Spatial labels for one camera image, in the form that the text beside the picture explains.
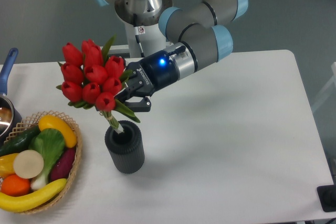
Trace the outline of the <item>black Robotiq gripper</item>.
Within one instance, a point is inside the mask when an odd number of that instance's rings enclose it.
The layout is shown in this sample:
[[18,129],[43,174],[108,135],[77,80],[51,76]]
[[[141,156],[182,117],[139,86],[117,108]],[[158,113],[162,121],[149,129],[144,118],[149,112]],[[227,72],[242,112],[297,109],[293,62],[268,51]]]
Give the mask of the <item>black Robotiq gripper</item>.
[[[176,55],[176,51],[167,52],[161,50],[142,58],[140,61],[129,63],[126,69],[130,70],[132,75],[127,81],[126,97],[117,96],[117,100],[121,102],[117,106],[117,111],[149,112],[151,110],[151,101],[146,96],[152,96],[153,93],[179,80],[180,72],[173,61],[173,57]],[[115,62],[118,65],[125,64],[125,60],[122,57],[115,56]],[[132,97],[143,98],[139,102],[126,101]]]

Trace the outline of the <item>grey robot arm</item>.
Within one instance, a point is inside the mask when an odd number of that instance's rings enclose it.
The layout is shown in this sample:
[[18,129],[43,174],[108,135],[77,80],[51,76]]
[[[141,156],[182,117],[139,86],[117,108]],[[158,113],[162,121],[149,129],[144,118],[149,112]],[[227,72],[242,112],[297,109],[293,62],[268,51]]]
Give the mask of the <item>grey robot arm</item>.
[[114,7],[124,23],[131,75],[116,98],[134,112],[151,108],[150,96],[220,61],[233,51],[226,25],[245,14],[248,0],[201,0],[190,11],[172,0],[96,0]]

